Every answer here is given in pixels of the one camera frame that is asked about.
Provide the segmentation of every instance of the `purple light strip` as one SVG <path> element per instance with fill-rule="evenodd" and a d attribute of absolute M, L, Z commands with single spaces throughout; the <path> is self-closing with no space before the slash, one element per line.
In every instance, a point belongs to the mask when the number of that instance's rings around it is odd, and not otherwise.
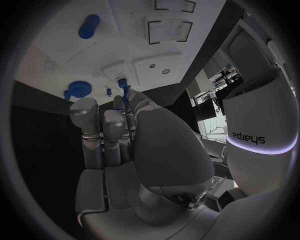
<path fill-rule="evenodd" d="M 250 152 L 254 152 L 254 153 L 258 153 L 258 154 L 268 154 L 268 155 L 276 155 L 276 154 L 284 154 L 286 152 L 288 152 L 289 150 L 291 150 L 297 143 L 298 140 L 298 136 L 296 137 L 296 139 L 294 140 L 294 142 L 287 148 L 279 150 L 279 151 L 262 151 L 262 150 L 256 150 L 256 149 L 252 149 L 246 146 L 242 146 L 239 145 L 238 143 L 234 142 L 232 139 L 229 138 L 229 136 L 227 136 L 227 141 L 230 142 L 232 145 L 240 148 L 240 149 L 244 149 Z"/>

